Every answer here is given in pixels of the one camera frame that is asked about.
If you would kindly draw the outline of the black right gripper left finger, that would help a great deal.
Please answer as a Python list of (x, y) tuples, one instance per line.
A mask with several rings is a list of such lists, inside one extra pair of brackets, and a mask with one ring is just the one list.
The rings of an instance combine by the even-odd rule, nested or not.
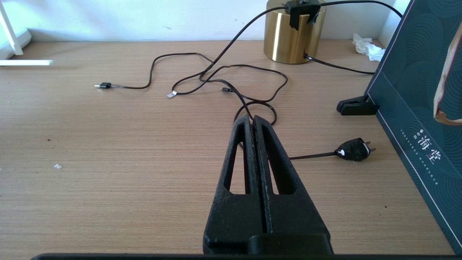
[[(267, 235), (265, 155), (258, 140), (262, 118), (242, 116), (233, 124), (229, 145), (203, 235), (207, 255), (263, 255)], [(230, 191), (238, 145), (244, 145), (245, 193)]]

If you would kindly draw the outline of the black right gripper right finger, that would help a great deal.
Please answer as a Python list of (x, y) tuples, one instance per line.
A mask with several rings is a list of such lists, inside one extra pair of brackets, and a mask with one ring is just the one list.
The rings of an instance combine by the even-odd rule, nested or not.
[(254, 138), (265, 231), (330, 235), (272, 125), (259, 116)]

